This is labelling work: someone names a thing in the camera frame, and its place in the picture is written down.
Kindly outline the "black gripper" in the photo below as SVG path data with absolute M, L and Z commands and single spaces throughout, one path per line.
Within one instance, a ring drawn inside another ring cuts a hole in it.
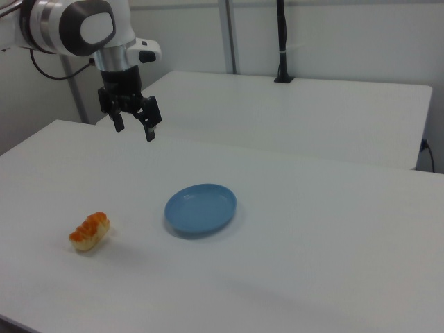
M 98 90 L 101 111 L 108 114 L 120 133 L 124 128 L 122 112 L 132 114 L 144 126 L 146 141 L 155 139 L 155 129 L 162 121 L 160 109 L 154 96 L 142 95 L 142 80 L 139 67 L 123 71 L 101 71 L 103 86 Z

